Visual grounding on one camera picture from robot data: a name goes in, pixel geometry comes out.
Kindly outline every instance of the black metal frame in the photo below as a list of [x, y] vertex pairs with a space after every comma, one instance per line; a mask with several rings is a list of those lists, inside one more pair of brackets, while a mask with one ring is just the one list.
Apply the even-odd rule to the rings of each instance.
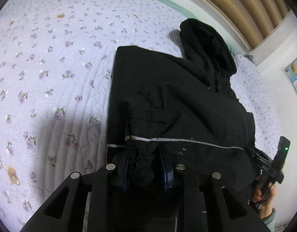
[[[88, 192], [91, 193], [87, 232], [114, 232], [112, 215], [108, 209], [110, 192], [117, 186], [120, 165], [114, 169], [106, 166], [97, 172], [70, 174], [25, 224], [21, 232], [82, 231]], [[231, 231], [269, 232], [267, 226], [241, 195], [224, 179], [210, 176], [202, 185], [196, 173], [185, 168], [175, 169], [174, 179], [183, 189], [178, 210], [178, 232]], [[205, 201], [206, 214], [203, 213]]]

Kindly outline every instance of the bed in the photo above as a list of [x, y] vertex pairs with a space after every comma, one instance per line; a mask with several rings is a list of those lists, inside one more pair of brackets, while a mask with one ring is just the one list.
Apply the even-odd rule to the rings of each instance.
[[[22, 226], [73, 171], [106, 163], [118, 46], [183, 57], [182, 13], [158, 0], [8, 0], [0, 11], [0, 219]], [[274, 157], [280, 127], [254, 64], [234, 56], [231, 87]]]

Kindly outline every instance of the purple flower pattern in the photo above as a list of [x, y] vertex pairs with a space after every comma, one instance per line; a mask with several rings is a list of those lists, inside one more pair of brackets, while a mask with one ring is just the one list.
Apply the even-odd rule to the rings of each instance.
[[49, 48], [48, 48], [48, 53], [50, 53], [50, 52], [53, 52], [53, 47], [52, 46], [49, 46]]
[[57, 111], [54, 113], [54, 118], [56, 120], [61, 120], [62, 119], [62, 115], [65, 116], [64, 107], [57, 109]]
[[25, 212], [29, 212], [32, 210], [32, 206], [29, 201], [24, 201], [22, 207], [25, 210]]
[[7, 151], [10, 155], [14, 155], [14, 149], [12, 148], [12, 143], [11, 142], [7, 142]]
[[33, 183], [37, 182], [37, 174], [35, 172], [31, 172], [30, 179], [33, 181]]
[[94, 80], [89, 81], [89, 85], [94, 88]]
[[56, 161], [57, 161], [57, 157], [56, 157], [56, 156], [55, 156], [55, 157], [50, 157], [50, 156], [48, 156], [48, 158], [47, 158], [47, 160], [46, 160], [46, 162], [47, 162], [50, 166], [52, 166], [52, 167], [55, 167]]
[[31, 110], [31, 120], [33, 121], [33, 119], [36, 117], [36, 113], [35, 113], [35, 109]]
[[74, 99], [80, 103], [82, 101], [82, 98], [82, 96], [78, 95]]
[[7, 124], [11, 124], [11, 115], [7, 114], [5, 119]]
[[3, 61], [3, 62], [0, 64], [0, 68], [1, 68], [1, 67], [4, 67], [6, 64], [7, 64], [6, 61]]
[[65, 139], [65, 145], [68, 147], [73, 147], [73, 148], [79, 147], [79, 143], [77, 142], [74, 134], [67, 135], [67, 138]]
[[107, 80], [110, 80], [111, 79], [111, 74], [112, 74], [112, 70], [110, 69], [106, 69], [106, 75], [105, 75], [105, 78]]
[[23, 134], [24, 140], [26, 140], [26, 146], [28, 150], [31, 150], [36, 145], [36, 136], [30, 136], [28, 131]]
[[25, 76], [25, 72], [24, 72], [24, 70], [23, 71], [21, 71], [20, 73], [19, 73], [19, 80], [21, 81], [21, 80], [24, 80], [24, 76]]
[[84, 48], [80, 49], [80, 50], [79, 50], [79, 53], [80, 53], [81, 55], [83, 55], [83, 54], [85, 53], [85, 49], [84, 49]]
[[91, 62], [88, 62], [88, 63], [83, 63], [83, 65], [84, 65], [84, 67], [86, 68], [86, 69], [90, 69], [90, 68], [92, 68], [92, 63]]
[[3, 195], [4, 197], [6, 197], [7, 203], [11, 203], [9, 193], [7, 192], [7, 190], [3, 190]]
[[18, 98], [19, 98], [20, 104], [23, 104], [25, 99], [28, 98], [28, 92], [20, 91], [20, 93], [18, 94]]
[[47, 71], [40, 70], [39, 72], [40, 72], [40, 74], [39, 74], [38, 77], [39, 77], [40, 80], [42, 80], [44, 78], [44, 76], [48, 77], [48, 75], [49, 75], [48, 70]]
[[69, 47], [69, 46], [72, 46], [73, 45], [73, 42], [71, 41], [66, 41], [65, 42], [65, 47]]
[[34, 59], [35, 59], [35, 54], [31, 54], [31, 56], [28, 59], [26, 59], [26, 61], [29, 62], [30, 60], [32, 61]]
[[98, 47], [99, 49], [101, 49], [103, 46], [100, 44], [100, 42], [95, 42], [93, 43], [93, 46]]
[[2, 90], [0, 96], [1, 100], [3, 101], [6, 98], [6, 91]]
[[74, 78], [76, 75], [71, 70], [66, 70], [65, 74], [62, 74], [63, 79]]
[[0, 169], [3, 168], [3, 163], [1, 162], [1, 159], [0, 159]]
[[46, 98], [48, 98], [49, 96], [52, 96], [53, 95], [53, 89], [48, 89], [48, 87], [47, 87], [47, 90], [44, 92], [44, 95], [45, 95], [45, 97]]
[[89, 115], [89, 123], [97, 124], [98, 123], [97, 117], [93, 117], [92, 115]]

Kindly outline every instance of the screw head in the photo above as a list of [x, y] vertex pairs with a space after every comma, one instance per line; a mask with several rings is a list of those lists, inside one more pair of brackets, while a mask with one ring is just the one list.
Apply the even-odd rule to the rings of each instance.
[[106, 169], [108, 169], [108, 170], [113, 170], [114, 168], [115, 168], [115, 165], [114, 164], [108, 164], [106, 166]]
[[184, 164], [177, 164], [176, 165], [176, 169], [177, 170], [184, 170], [185, 169], [185, 165]]
[[77, 179], [77, 178], [80, 177], [80, 174], [79, 174], [78, 172], [73, 172], [73, 173], [70, 175], [70, 177], [71, 177], [72, 179]]
[[212, 173], [213, 178], [215, 179], [220, 179], [221, 178], [221, 174], [219, 172], [214, 172]]

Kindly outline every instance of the black fabric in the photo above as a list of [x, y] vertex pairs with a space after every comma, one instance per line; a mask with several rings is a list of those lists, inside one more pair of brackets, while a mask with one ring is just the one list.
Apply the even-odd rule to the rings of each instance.
[[[255, 124], [230, 88], [236, 73], [222, 37], [195, 19], [182, 22], [185, 59], [135, 46], [119, 47], [109, 104], [110, 144], [125, 135], [184, 138], [223, 147], [254, 146]], [[129, 141], [129, 176], [139, 186], [154, 179], [152, 162], [159, 142]], [[220, 172], [238, 191], [256, 171], [245, 151], [189, 142], [163, 142], [178, 162], [209, 175]]]
[[129, 186], [126, 192], [114, 191], [108, 206], [117, 232], [174, 232], [182, 192], [167, 193], [158, 188]]

